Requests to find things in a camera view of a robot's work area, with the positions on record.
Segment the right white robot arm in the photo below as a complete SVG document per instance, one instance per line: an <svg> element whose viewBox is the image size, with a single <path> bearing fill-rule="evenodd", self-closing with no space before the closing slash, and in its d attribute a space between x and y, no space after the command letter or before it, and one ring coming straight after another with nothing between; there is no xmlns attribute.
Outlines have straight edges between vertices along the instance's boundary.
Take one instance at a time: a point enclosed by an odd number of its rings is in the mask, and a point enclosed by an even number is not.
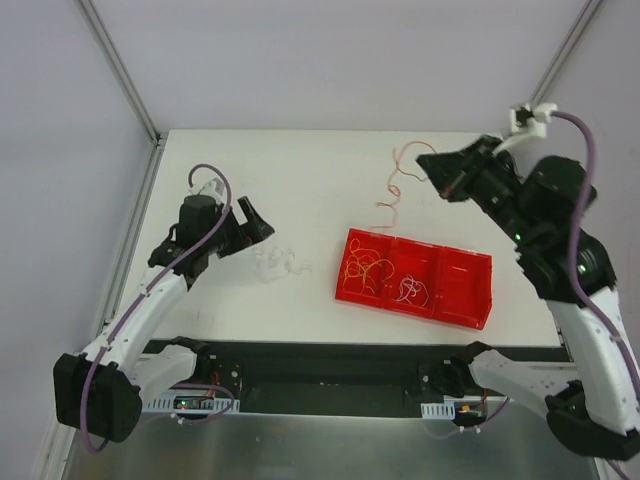
<svg viewBox="0 0 640 480"><path fill-rule="evenodd" d="M576 368L537 371L473 342L438 367L433 387L452 397L494 390L541 416L571 452L627 461L639 451L639 380L619 312L617 278L604 245L573 218L585 169L540 159L526 177L498 138L423 154L417 165L446 201L474 202L514 243L517 262L552 314Z"/></svg>

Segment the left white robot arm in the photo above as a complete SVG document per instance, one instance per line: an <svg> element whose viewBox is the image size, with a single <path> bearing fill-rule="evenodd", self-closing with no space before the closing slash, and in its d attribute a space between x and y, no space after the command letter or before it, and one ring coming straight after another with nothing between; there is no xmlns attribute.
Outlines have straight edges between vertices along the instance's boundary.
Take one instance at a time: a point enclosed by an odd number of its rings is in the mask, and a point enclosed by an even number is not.
<svg viewBox="0 0 640 480"><path fill-rule="evenodd" d="M178 220L151 253L131 304L76 354L65 353L53 367L57 421L85 440L121 443L137 426L142 409L176 384L204 387L212 378L209 346L178 336L159 353L141 355L173 307L208 268L274 235L247 197L230 205L203 194L184 198Z"/></svg>

